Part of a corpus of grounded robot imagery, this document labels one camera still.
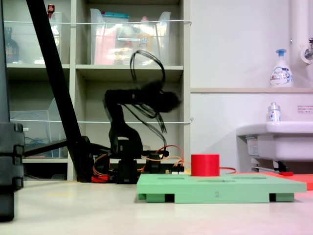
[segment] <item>sink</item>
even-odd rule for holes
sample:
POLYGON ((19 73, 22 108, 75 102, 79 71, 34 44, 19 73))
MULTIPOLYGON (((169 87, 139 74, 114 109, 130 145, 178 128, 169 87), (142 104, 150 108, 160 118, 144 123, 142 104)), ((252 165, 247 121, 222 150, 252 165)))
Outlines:
POLYGON ((265 122, 240 127, 253 158, 274 161, 313 161, 313 122, 265 122))

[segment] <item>green board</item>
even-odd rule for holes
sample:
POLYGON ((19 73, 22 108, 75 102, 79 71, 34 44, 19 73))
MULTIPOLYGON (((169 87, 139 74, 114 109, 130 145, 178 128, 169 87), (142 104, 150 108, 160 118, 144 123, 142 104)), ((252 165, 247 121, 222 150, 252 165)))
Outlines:
POLYGON ((219 177, 142 174, 138 198, 147 202, 261 203, 293 202, 306 184, 269 175, 227 174, 219 177))

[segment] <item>black metal pole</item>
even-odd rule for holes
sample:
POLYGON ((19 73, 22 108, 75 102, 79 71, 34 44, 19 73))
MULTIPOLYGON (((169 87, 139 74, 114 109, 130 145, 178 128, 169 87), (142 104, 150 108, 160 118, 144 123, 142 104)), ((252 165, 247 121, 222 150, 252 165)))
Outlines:
POLYGON ((43 0, 26 0, 68 141, 81 137, 43 0))
POLYGON ((58 106, 77 180, 91 182, 93 158, 90 154, 90 144, 86 142, 79 131, 44 0, 26 0, 26 2, 45 60, 48 78, 58 106))
POLYGON ((0 5, 0 122, 9 122, 10 111, 8 102, 8 78, 6 73, 2 0, 0 0, 0 5))

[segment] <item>small bottle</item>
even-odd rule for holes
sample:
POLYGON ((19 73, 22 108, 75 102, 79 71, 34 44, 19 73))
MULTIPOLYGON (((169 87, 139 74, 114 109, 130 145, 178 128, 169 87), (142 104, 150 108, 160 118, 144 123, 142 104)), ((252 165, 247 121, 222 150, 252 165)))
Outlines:
POLYGON ((49 4, 48 5, 48 10, 47 10, 49 20, 51 19, 52 14, 54 13, 54 11, 55 11, 54 5, 53 4, 49 4))
POLYGON ((12 39, 12 28, 4 27, 5 57, 7 63, 19 61, 19 46, 12 39))
POLYGON ((268 107, 268 119, 269 121, 281 121, 280 106, 276 103, 271 103, 268 107))

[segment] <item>floor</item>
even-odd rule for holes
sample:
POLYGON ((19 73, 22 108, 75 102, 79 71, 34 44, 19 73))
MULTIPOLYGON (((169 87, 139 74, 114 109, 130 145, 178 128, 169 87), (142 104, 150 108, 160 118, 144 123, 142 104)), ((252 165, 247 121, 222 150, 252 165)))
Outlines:
POLYGON ((171 204, 136 199, 135 185, 25 182, 1 235, 312 235, 313 191, 294 203, 171 204))

